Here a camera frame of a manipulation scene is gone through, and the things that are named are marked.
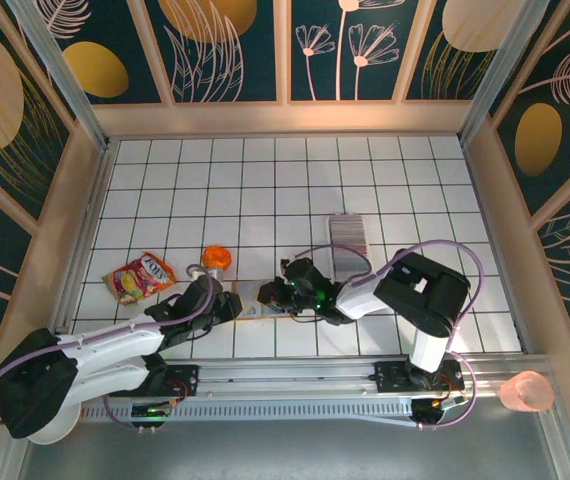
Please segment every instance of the grid line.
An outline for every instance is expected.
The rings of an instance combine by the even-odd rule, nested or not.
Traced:
[[[374,159],[374,144],[370,142],[370,139],[367,137],[359,137],[352,142],[348,137],[333,136],[329,137],[331,141],[328,140],[324,144],[322,142],[314,143],[314,155],[315,158],[318,157],[319,160],[310,159],[310,148],[312,148],[311,140],[300,137],[296,139],[279,139],[278,143],[274,138],[271,138],[262,145],[252,144],[251,152],[248,152],[249,142],[246,141],[246,139],[236,139],[234,148],[235,152],[240,152],[239,161],[236,161],[236,156],[233,158],[229,156],[226,157],[233,161],[215,161],[214,156],[217,152],[220,153],[221,144],[219,143],[217,145],[216,141],[211,139],[201,142],[200,144],[188,142],[189,145],[184,143],[184,141],[180,142],[180,144],[177,142],[174,150],[178,150],[178,159],[174,158],[175,152],[169,152],[168,149],[163,153],[165,157],[159,156],[157,154],[158,152],[152,149],[152,147],[154,147],[152,141],[147,145],[146,162],[137,161],[136,163],[129,163],[130,159],[137,160],[132,158],[131,154],[128,156],[128,163],[121,164],[117,161],[112,170],[108,188],[108,194],[112,193],[112,201],[108,204],[108,198],[106,196],[105,202],[101,206],[100,223],[97,234],[100,233],[100,226],[106,225],[104,220],[108,221],[108,225],[101,236],[101,242],[98,244],[100,246],[96,244],[92,246],[87,271],[83,277],[83,285],[79,289],[81,292],[79,295],[81,301],[78,302],[76,309],[76,318],[81,309],[83,316],[90,317],[95,312],[97,318],[77,319],[74,321],[74,328],[78,325],[79,331],[81,331],[81,326],[88,329],[88,326],[91,325],[87,322],[102,320],[98,318],[98,315],[105,312],[105,305],[103,305],[103,307],[98,306],[98,308],[93,307],[90,303],[86,305],[85,302],[83,302],[83,298],[87,296],[87,302],[104,300],[101,296],[101,289],[98,287],[101,283],[98,274],[103,270],[107,271],[108,269],[112,269],[110,262],[115,262],[122,255],[116,253],[116,251],[125,250],[128,257],[130,257],[136,250],[134,244],[144,245],[154,243],[151,241],[153,237],[146,238],[143,228],[139,228],[137,237],[134,238],[136,227],[139,225],[154,225],[157,223],[159,227],[162,228],[163,225],[160,224],[164,221],[168,222],[162,258],[169,262],[173,256],[176,256],[178,259],[187,258],[187,256],[195,255],[197,252],[202,254],[206,243],[210,244],[218,241],[216,236],[212,236],[212,233],[217,231],[216,229],[218,229],[221,234],[224,234],[226,231],[224,229],[227,228],[227,225],[232,229],[234,224],[237,223],[238,230],[236,236],[227,242],[229,248],[232,249],[232,254],[236,256],[236,266],[235,270],[231,269],[226,272],[225,281],[233,280],[238,277],[243,279],[268,280],[265,278],[267,277],[268,271],[266,263],[269,262],[269,260],[265,259],[265,254],[269,252],[269,250],[267,250],[268,248],[271,248],[273,252],[273,254],[269,252],[269,258],[273,258],[273,264],[269,268],[269,271],[278,273],[279,252],[283,252],[282,255],[286,255],[288,251],[296,251],[298,249],[302,251],[310,248],[314,244],[320,243],[319,239],[323,237],[315,238],[316,228],[321,228],[319,232],[316,232],[317,234],[323,236],[327,234],[326,229],[322,229],[322,219],[326,218],[330,213],[340,213],[341,208],[343,213],[347,212],[348,203],[352,211],[351,213],[360,213],[366,221],[366,232],[369,234],[368,245],[372,255],[375,254],[373,258],[375,258],[377,262],[389,261],[393,250],[395,251],[400,247],[406,247],[407,244],[410,243],[409,241],[405,241],[408,237],[406,234],[403,234],[403,228],[408,228],[410,225],[412,225],[411,228],[416,230],[415,235],[412,233],[414,240],[416,240],[416,237],[420,240],[430,235],[440,237],[445,234],[444,229],[451,231],[451,234],[448,235],[453,235],[453,238],[459,238],[458,233],[454,229],[454,220],[456,221],[455,225],[457,228],[462,227],[465,229],[461,229],[462,233],[469,231],[477,237],[474,238],[471,235],[467,235],[468,237],[474,238],[474,241],[465,241],[466,245],[470,245],[472,248],[474,248],[474,245],[490,246],[489,249],[487,249],[487,247],[481,247],[480,249],[480,252],[484,255],[481,258],[489,259],[487,252],[492,252],[491,242],[482,238],[484,234],[481,235],[482,232],[480,229],[484,228],[484,226],[481,227],[478,224],[477,216],[469,215],[465,217],[461,215],[460,217],[452,217],[452,215],[455,214],[469,214],[471,209],[476,208],[477,212],[480,210],[475,206],[468,208],[469,206],[466,201],[469,202],[472,198],[469,195],[468,187],[471,185],[473,188],[473,182],[471,182],[471,179],[467,175],[463,175],[463,171],[461,170],[462,165],[458,163],[443,163],[435,159],[436,155],[431,139],[424,137],[419,141],[410,142],[408,144],[409,148],[405,145],[406,149],[403,151],[399,138],[394,136],[390,137],[393,138],[393,140],[387,141],[384,144],[384,148],[388,150],[384,150],[381,146],[382,144],[377,144],[376,156],[394,156],[394,150],[398,149],[402,152],[400,158],[388,160],[383,158]],[[424,158],[427,156],[426,148],[428,144],[430,146],[431,159]],[[119,153],[123,151],[121,147],[122,146],[119,146]],[[142,157],[143,152],[140,150],[141,149],[139,149],[137,154],[140,154]],[[282,153],[282,160],[277,160],[277,152]],[[190,155],[197,155],[198,158],[190,157]],[[249,156],[251,156],[251,159],[258,159],[259,161],[255,162],[251,160],[251,163],[246,165],[245,163],[250,161],[248,160],[248,158],[250,158]],[[190,161],[194,159],[202,159],[204,161]],[[162,177],[161,172],[163,170],[159,170],[159,165],[165,164],[167,167],[164,168],[164,171],[171,171],[170,165],[172,163],[176,167],[176,170],[174,172],[173,185],[170,186],[168,182],[169,179]],[[250,170],[252,169],[252,164],[257,165],[261,172],[269,171],[268,167],[261,165],[271,165],[273,171],[272,173],[268,173],[267,177],[265,177],[264,173],[260,172],[258,174],[251,174]],[[368,171],[361,171],[361,164],[362,167]],[[147,181],[147,184],[151,186],[155,185],[158,188],[147,188],[145,186],[148,176],[153,177],[152,180],[157,179],[157,181]],[[253,181],[257,181],[258,183],[248,185],[244,177],[255,179]],[[291,185],[279,186],[279,184],[283,183],[291,183]],[[132,187],[133,185],[138,185],[138,188],[118,188]],[[437,185],[440,186],[438,189],[416,188],[428,186],[436,187]],[[258,189],[263,189],[265,193],[251,191]],[[254,203],[263,205],[264,203],[260,203],[260,201],[267,200],[267,192],[270,192],[273,197],[270,201],[273,208],[271,213],[269,213],[269,208],[255,209],[252,207]],[[402,197],[399,198],[398,201],[396,201],[397,193],[402,193]],[[416,203],[416,195],[422,195],[423,193],[427,196],[421,197],[421,201]],[[445,196],[446,193],[450,195],[451,201],[448,201],[448,198]],[[179,198],[184,199],[185,202],[175,205]],[[233,201],[233,204],[229,202],[226,204],[228,198]],[[169,208],[167,206],[168,201],[171,201]],[[437,205],[439,205],[439,208],[436,209],[439,210],[438,212],[428,212],[428,210],[435,210],[432,205],[433,202],[438,202]],[[238,205],[238,211],[232,211],[231,205]],[[133,216],[130,213],[131,211],[128,211],[128,208],[134,211]],[[459,212],[451,210],[451,208],[464,211]],[[359,210],[365,210],[367,213],[359,212]],[[252,212],[252,214],[246,215],[244,211]],[[448,221],[445,221],[444,217],[435,218],[435,220],[441,220],[437,222],[437,225],[440,225],[439,229],[438,226],[431,225],[429,216],[424,216],[429,214],[447,215]],[[305,224],[304,216],[307,216],[307,224]],[[176,224],[175,232],[171,231],[172,221]],[[272,233],[267,235],[268,230],[266,229],[269,228],[270,221]],[[196,229],[193,232],[195,235],[185,234],[184,231],[186,231],[186,229],[182,227],[185,223],[182,222],[187,222],[187,224],[196,223],[197,229],[201,228],[201,230],[198,231]],[[122,232],[124,228],[132,223],[133,225],[131,226],[132,229],[127,246],[124,244],[119,247],[106,242],[106,239],[111,238],[109,236],[110,232]],[[246,229],[250,228],[252,230],[246,230],[245,233],[243,233],[241,229],[242,223],[245,223]],[[423,225],[425,235],[423,235],[419,225]],[[125,240],[125,237],[122,235],[120,238],[121,242]],[[313,252],[310,256],[320,265],[321,260],[323,262],[325,261],[324,252],[325,251]],[[442,255],[445,261],[452,260],[446,251],[437,253]],[[462,266],[463,259],[460,252],[457,252],[456,256],[454,256],[452,252],[451,257],[457,258],[458,260],[455,261],[455,264]],[[476,272],[466,274],[466,276],[470,278],[470,280],[477,278]],[[481,348],[485,351],[487,351],[487,347],[485,346],[486,343],[483,342],[482,332],[485,332],[485,335],[492,334],[492,325],[495,325],[495,322],[498,320],[502,321],[501,328],[503,328],[505,326],[505,319],[508,318],[507,315],[511,315],[509,312],[509,304],[505,303],[505,298],[503,298],[504,289],[502,289],[500,275],[490,275],[488,279],[490,279],[489,288],[483,293],[482,301],[479,302],[478,308],[472,313],[475,318],[476,333],[474,334],[473,330],[471,331],[472,335],[478,335],[481,341]],[[189,284],[187,280],[188,279],[181,279],[176,288],[182,291],[182,289]],[[86,293],[86,287],[90,289],[89,294]],[[480,317],[478,317],[476,313],[483,314],[482,325]],[[354,327],[344,327],[354,328],[353,332],[355,335],[345,329],[342,331],[327,329],[318,323],[314,324],[313,330],[311,327],[301,328],[300,325],[294,324],[294,322],[284,318],[272,320],[271,323],[262,324],[262,328],[256,329],[245,328],[245,326],[239,328],[240,323],[235,321],[233,328],[230,328],[224,333],[223,337],[220,337],[225,339],[224,344],[218,344],[215,341],[212,342],[212,337],[210,337],[207,345],[203,345],[203,348],[195,347],[196,342],[192,342],[189,348],[179,349],[177,355],[184,355],[189,358],[221,358],[221,356],[229,358],[229,355],[234,357],[251,356],[252,352],[256,351],[259,356],[264,356],[266,354],[271,355],[269,352],[272,348],[273,355],[276,357],[289,356],[292,354],[304,354],[305,356],[319,354],[336,355],[340,352],[344,352],[342,354],[345,355],[356,353],[359,355],[363,355],[364,353],[371,354],[372,349],[376,351],[377,348],[379,348],[376,346],[376,342],[372,343],[372,340],[375,339],[377,335],[375,332],[378,332],[376,325],[384,329],[382,331],[387,335],[385,338],[389,339],[386,343],[398,341],[399,348],[401,348],[402,345],[407,345],[407,341],[399,328],[398,316],[394,312],[381,310],[380,312],[368,315],[368,317],[376,317],[379,319],[373,324],[371,331],[370,327],[366,327],[365,323],[361,324],[360,322],[356,322]],[[114,319],[111,319],[110,322],[113,323],[118,318],[123,318],[123,309],[121,309],[119,313],[117,305]],[[393,339],[393,330],[389,329],[391,328],[391,322],[394,322],[394,328],[396,328],[396,340]],[[470,330],[466,330],[466,333],[463,333],[465,334],[463,340],[465,340],[467,335],[470,335]],[[301,345],[290,343],[295,341],[298,343],[299,339],[302,340]],[[473,342],[475,342],[474,345],[478,345],[478,340],[473,339]],[[500,342],[501,341],[492,340],[492,349],[502,348],[503,344]],[[515,346],[513,338],[511,338],[511,340],[510,338],[506,338],[505,342],[511,345],[512,349]],[[385,348],[386,346],[382,347],[381,354],[385,354]]]

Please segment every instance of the metal bracket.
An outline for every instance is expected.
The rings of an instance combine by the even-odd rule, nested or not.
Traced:
[[[445,376],[457,390],[465,389],[463,373],[456,360],[444,360],[441,367],[432,376],[431,388],[424,390],[414,385],[405,369],[405,361],[393,360],[376,362],[374,364],[374,374],[369,379],[376,382],[378,393],[426,393],[426,392],[447,392],[450,386],[441,378]]]

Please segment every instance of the white tile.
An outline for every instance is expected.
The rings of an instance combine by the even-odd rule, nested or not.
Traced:
[[[452,225],[459,242],[487,242],[487,232],[480,213],[452,213]]]
[[[74,328],[72,329],[72,335],[95,332],[101,328],[107,328],[113,325],[113,318],[111,320],[76,320],[74,322]]]
[[[205,218],[203,245],[235,247],[238,245],[238,224],[238,217]]]
[[[100,283],[103,277],[127,263],[127,250],[94,250],[89,263],[86,282]]]
[[[363,215],[362,218],[367,243],[370,245],[384,243],[383,232],[381,230],[381,217],[379,215]]]
[[[418,242],[414,215],[381,215],[381,222],[386,244]]]
[[[180,140],[154,140],[149,152],[149,163],[178,163]]]
[[[333,137],[308,138],[307,156],[309,160],[338,160],[336,139]]]
[[[158,303],[158,295],[154,294],[143,300],[139,300],[137,303],[131,305],[119,305],[118,311],[116,312],[117,320],[128,320],[130,318],[137,317],[145,313],[145,309],[156,305]]]
[[[111,190],[138,190],[143,184],[145,165],[116,165],[112,174]]]
[[[443,187],[447,209],[450,212],[478,212],[478,201],[471,185]]]
[[[178,165],[149,164],[145,172],[143,188],[174,188]]]
[[[404,159],[434,158],[427,137],[399,137]]]
[[[477,313],[476,321],[486,352],[520,352],[523,350],[509,313]]]
[[[470,289],[470,295],[473,295],[476,291],[478,285],[477,277],[468,277],[472,288]],[[500,277],[485,277],[483,282],[483,288],[478,296],[478,300],[474,303],[475,312],[507,312],[509,311],[509,305],[507,303],[507,298],[505,296],[505,290],[503,290],[503,284],[501,283]]]
[[[369,162],[340,162],[343,185],[374,185],[372,165]]]
[[[135,217],[140,194],[141,192],[138,190],[113,190],[108,192],[103,217]]]
[[[316,356],[316,325],[314,323],[298,323],[291,318],[277,319],[276,356]]]
[[[101,220],[95,248],[129,248],[134,219]]]
[[[436,166],[443,185],[469,185],[472,183],[465,160],[436,160]]]
[[[241,163],[213,163],[209,172],[209,186],[232,187],[241,186]]]
[[[274,160],[274,139],[246,138],[243,160],[245,162],[265,162]]]
[[[341,184],[338,162],[310,162],[309,184],[314,187],[330,187]]]
[[[361,355],[398,355],[401,346],[394,315],[368,315],[358,321]]]
[[[270,247],[274,245],[273,217],[241,217],[240,246]]]
[[[369,145],[367,144],[367,138],[339,138],[338,153],[341,160],[369,160]]]
[[[239,216],[241,212],[240,188],[217,188],[207,194],[208,216]]]
[[[243,187],[273,187],[274,162],[260,162],[243,168]]]
[[[209,162],[211,156],[211,140],[183,140],[181,163]]]
[[[426,240],[454,240],[454,233],[446,213],[416,214],[421,242]]]
[[[192,358],[232,358],[234,323],[214,327],[209,335],[194,341]]]
[[[374,181],[376,185],[407,185],[403,162],[389,160],[374,162]]]
[[[443,190],[438,186],[411,186],[412,205],[416,213],[447,212]]]
[[[234,358],[273,357],[274,330],[273,318],[236,322]]]
[[[440,183],[434,160],[408,160],[403,163],[410,185],[438,185]]]
[[[381,213],[412,213],[409,189],[402,187],[376,187]]]
[[[378,213],[374,187],[343,187],[347,213]]]
[[[238,279],[273,279],[275,275],[274,255],[274,247],[239,248]]]
[[[106,320],[114,318],[118,303],[102,283],[87,283],[76,318]]]
[[[356,323],[337,327],[321,321],[316,328],[319,355],[358,355]]]
[[[200,248],[168,248],[165,250],[165,263],[177,275],[179,279],[185,280],[185,269],[194,263],[201,263]]]
[[[429,137],[436,158],[463,158],[461,144],[456,135]]]
[[[310,210],[314,214],[343,212],[343,190],[341,187],[311,187],[309,189]]]
[[[203,218],[172,218],[169,225],[168,247],[201,247]]]
[[[276,245],[310,245],[310,217],[276,217]]]
[[[482,352],[483,344],[478,334],[474,315],[466,315],[458,324],[459,330],[454,335],[452,351],[458,353]]]
[[[169,217],[173,197],[173,190],[143,190],[136,216],[139,218]]]
[[[169,218],[138,218],[132,248],[165,248]]]
[[[276,162],[277,187],[304,187],[306,185],[306,162]]]
[[[277,215],[308,215],[309,198],[307,188],[277,188]]]
[[[458,249],[450,245],[431,245],[422,250],[423,255],[425,255],[427,258],[441,263],[446,267],[451,268],[452,270],[456,270],[457,272],[463,271],[461,260],[458,256]]]
[[[489,243],[468,243],[466,246],[472,249],[480,259],[485,275],[498,275],[498,266],[496,265],[494,253],[492,252],[492,247],[490,247]],[[465,274],[478,275],[476,264],[469,255],[465,252],[461,252],[461,258],[463,259]]]
[[[146,247],[139,247],[139,248],[130,248],[127,252],[127,263],[131,263],[134,260],[140,259],[143,255],[151,253],[159,260],[163,260],[165,256],[165,249],[163,247],[153,247],[153,248],[146,248]]]
[[[116,163],[146,163],[149,140],[124,140],[118,147]]]
[[[412,353],[416,327],[400,315],[396,316],[396,322],[398,324],[398,334],[401,340],[401,353],[404,355],[409,355]]]
[[[202,217],[205,215],[207,190],[188,189],[174,192],[173,217]]]
[[[369,245],[368,250],[369,259],[372,262],[372,269],[374,271],[387,263],[387,255],[385,253],[384,245]]]
[[[400,160],[401,148],[396,137],[369,137],[372,160]]]
[[[181,163],[178,166],[176,188],[207,188],[209,163]]]
[[[274,215],[273,188],[244,188],[241,200],[242,215]]]
[[[212,162],[241,162],[243,161],[242,138],[217,138],[214,140]]]
[[[307,160],[304,138],[277,138],[276,160]]]
[[[327,245],[329,233],[327,231],[327,216],[312,215],[312,245]]]

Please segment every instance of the leaf pattern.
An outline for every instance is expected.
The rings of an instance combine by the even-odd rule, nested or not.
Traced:
[[[34,4],[55,38],[74,38],[92,14],[89,0],[34,0]]]
[[[179,102],[235,101],[243,86],[243,52],[232,22],[221,18],[210,2],[210,22],[198,2],[187,0],[190,15],[177,0],[168,2],[183,35],[165,28],[174,50],[174,73],[171,87]],[[205,38],[206,41],[193,41]]]

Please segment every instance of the flower pattern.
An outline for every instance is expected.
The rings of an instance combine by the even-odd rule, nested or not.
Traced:
[[[349,46],[354,56],[354,64],[359,68],[398,60],[399,50],[393,48],[395,43],[394,25],[372,25],[365,36],[363,24],[349,27]]]
[[[336,48],[336,44],[330,41],[331,34],[327,30],[327,25],[322,27],[314,25],[309,31],[305,25],[296,27],[296,38],[306,57],[329,53]]]

